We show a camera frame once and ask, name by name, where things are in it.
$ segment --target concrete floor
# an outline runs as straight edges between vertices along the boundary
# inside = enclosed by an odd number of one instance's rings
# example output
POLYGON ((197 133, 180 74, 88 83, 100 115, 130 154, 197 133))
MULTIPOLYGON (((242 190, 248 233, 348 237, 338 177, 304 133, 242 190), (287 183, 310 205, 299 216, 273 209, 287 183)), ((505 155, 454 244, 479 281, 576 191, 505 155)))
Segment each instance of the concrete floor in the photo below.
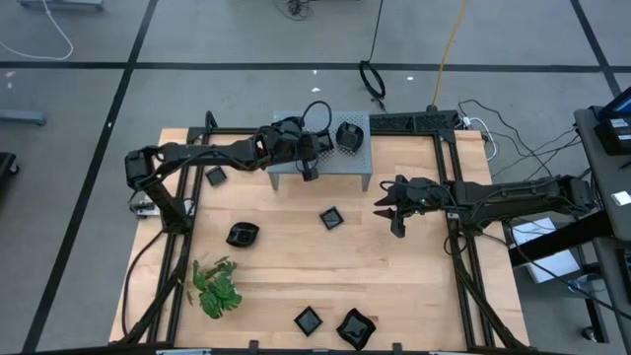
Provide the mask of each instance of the concrete floor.
MULTIPOLYGON (((148 3, 105 0, 103 13, 53 8, 75 45, 70 61, 126 61, 148 3)), ((459 0, 386 1, 373 61, 439 63, 459 5, 459 0)), ((609 64, 628 65, 631 39, 623 35, 622 24, 631 3, 582 0, 581 5, 609 64)), ((322 0, 312 7, 309 19, 297 23, 266 1, 160 0, 138 60, 356 63, 368 57, 379 0, 322 0)), ((12 1, 0 3, 0 40, 32 54, 66 50, 41 11, 12 1)), ((0 50, 0 64, 16 60, 23 59, 0 50)), ((569 0, 470 1, 449 62, 598 65, 569 0)), ((500 111, 535 147, 569 129, 575 109, 612 99, 595 69, 450 71, 444 74, 438 106, 455 108, 459 101, 477 99, 500 111)), ((22 349, 123 71, 7 68, 0 74, 0 107, 42 110, 48 117, 44 127, 0 123, 0 151, 15 152, 22 166, 0 206, 0 284, 5 285, 0 288, 0 353, 10 353, 22 349)), ((436 72, 381 74, 388 111, 422 110, 430 103, 436 72)), ((622 89, 631 85, 631 74, 615 78, 622 89)), ((38 350, 103 345, 108 339, 136 228, 125 207, 130 195, 122 165, 126 152, 156 143, 164 127, 201 124, 206 109, 222 126, 252 127, 269 122, 275 109, 302 109, 314 100, 326 100, 336 110, 379 111, 355 70, 135 70, 38 350)), ((492 113, 474 105, 464 109, 491 130, 510 133, 492 113)), ((492 173, 519 157, 510 141, 497 140, 500 152, 489 164, 492 173)), ((554 174, 577 175, 587 160, 578 145, 548 166, 554 174)), ((528 160, 495 181, 521 180, 537 167, 528 160)), ((553 283, 533 285, 523 270, 516 270, 516 278, 532 345, 624 353, 610 313, 604 312, 611 343, 589 343, 578 332, 589 321, 583 300, 568 297, 553 283)))

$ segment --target yellow cable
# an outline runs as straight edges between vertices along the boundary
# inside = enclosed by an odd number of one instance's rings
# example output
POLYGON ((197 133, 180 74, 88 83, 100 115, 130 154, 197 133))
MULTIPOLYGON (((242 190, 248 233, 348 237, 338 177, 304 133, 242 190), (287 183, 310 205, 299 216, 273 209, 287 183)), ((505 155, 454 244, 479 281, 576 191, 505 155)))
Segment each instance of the yellow cable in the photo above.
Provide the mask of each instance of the yellow cable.
POLYGON ((454 37, 456 37, 457 28, 460 26, 462 22, 462 18, 464 17, 464 10, 466 10, 466 4, 468 0, 462 0, 462 7, 460 8, 460 14, 457 16, 456 24, 454 25, 454 29, 452 30, 452 35, 450 35, 450 41, 447 42, 447 47, 445 48, 445 53, 443 53, 443 60, 441 61, 441 68, 438 70, 438 80, 436 81, 436 90, 434 91, 434 98, 432 99, 432 106, 436 105, 436 99, 438 98, 438 94, 441 92, 441 80, 443 79, 443 67, 445 66, 445 61, 447 61, 447 55, 450 52, 450 48, 452 47, 452 42, 454 41, 454 37))

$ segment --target green plant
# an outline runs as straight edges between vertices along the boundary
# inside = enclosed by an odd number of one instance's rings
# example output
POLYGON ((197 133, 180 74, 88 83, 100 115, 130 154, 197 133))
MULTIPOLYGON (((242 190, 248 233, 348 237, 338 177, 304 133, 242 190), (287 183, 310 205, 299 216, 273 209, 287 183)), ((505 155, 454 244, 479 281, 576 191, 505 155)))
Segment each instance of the green plant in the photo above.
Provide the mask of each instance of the green plant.
MULTIPOLYGON (((199 262, 193 261, 193 285, 199 293, 199 306, 213 320, 222 317, 224 311, 236 309, 241 303, 242 296, 235 291, 232 273, 237 263, 228 261, 224 256, 215 262, 215 267, 208 271, 199 269, 199 262)), ((192 297, 186 294, 192 305, 192 297)))

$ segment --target wooden table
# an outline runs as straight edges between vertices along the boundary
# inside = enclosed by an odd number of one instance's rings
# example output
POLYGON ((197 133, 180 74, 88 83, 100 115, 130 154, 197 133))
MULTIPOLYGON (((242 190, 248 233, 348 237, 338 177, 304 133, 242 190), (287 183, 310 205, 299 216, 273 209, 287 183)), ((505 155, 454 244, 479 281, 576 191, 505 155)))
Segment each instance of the wooden table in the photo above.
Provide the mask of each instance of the wooden table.
MULTIPOLYGON (((186 132, 165 129, 160 144, 184 143, 186 132)), ((213 135, 211 143, 229 144, 243 138, 213 135)), ((357 178, 344 176, 323 176, 311 182, 303 182, 300 176, 282 176, 280 189, 274 191, 266 172, 230 168, 224 168, 226 183, 211 187, 204 181, 185 287, 197 294, 190 281, 193 260, 210 267, 229 255, 239 263, 234 279, 244 300, 237 310, 213 320, 202 312, 197 300, 191 306, 184 297, 175 346, 245 348, 256 339, 261 348, 352 349, 335 329, 348 311, 357 308, 377 326, 365 349, 389 350, 393 342, 400 342, 406 350, 465 349, 454 267, 443 251, 445 214, 408 218, 404 239, 393 236, 389 222, 373 214, 374 202, 385 196, 380 181, 397 174, 438 180, 433 141, 425 137, 372 138, 374 175, 367 192, 357 178), (327 231, 318 214, 331 206, 337 207, 345 223, 327 231), (260 227, 250 248, 225 243, 231 226, 240 221, 260 227), (306 306, 323 320, 310 337, 293 321, 306 306)), ((490 183, 479 132, 458 131, 456 139, 463 178, 490 183)), ((451 178, 447 146, 444 150, 451 178)), ((171 193, 175 193, 177 176, 165 181, 171 193)), ((194 174, 189 176, 190 190, 194 174)), ((160 228, 158 218, 139 222, 130 260, 160 228)), ((503 238, 499 224, 486 233, 503 238)), ((165 240, 163 237, 151 247, 134 270, 129 326, 155 296, 165 240)), ((477 239, 477 248, 489 303, 515 337, 527 343, 506 248, 483 238, 477 239)), ((469 301, 476 343, 483 344, 479 312, 472 299, 469 301)), ((168 300, 158 339, 166 334, 170 307, 168 300)), ((119 303, 110 339, 121 336, 119 303)))

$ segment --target gray perforated stand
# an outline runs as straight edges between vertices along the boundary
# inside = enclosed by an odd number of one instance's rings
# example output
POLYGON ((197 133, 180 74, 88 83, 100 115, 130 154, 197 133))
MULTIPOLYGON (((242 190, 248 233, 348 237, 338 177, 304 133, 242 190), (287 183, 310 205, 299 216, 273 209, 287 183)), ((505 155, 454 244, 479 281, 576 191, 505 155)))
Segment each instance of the gray perforated stand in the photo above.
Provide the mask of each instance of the gray perforated stand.
MULTIPOLYGON (((299 111, 274 111, 274 121, 289 116, 301 116, 299 111)), ((316 107, 307 113, 305 117, 305 131, 318 132, 322 130, 328 121, 326 110, 316 110, 316 107)), ((320 175, 359 175, 362 179, 362 189, 368 190, 373 175, 373 156, 371 153, 371 124, 367 112, 334 112, 328 131, 335 148, 324 152, 317 159, 317 172, 320 175), (335 142, 335 133, 342 122, 349 122, 361 127, 364 131, 364 142, 355 153, 340 148, 335 142)), ((267 169, 272 187, 277 190, 280 184, 281 174, 300 174, 296 163, 281 164, 267 169)))

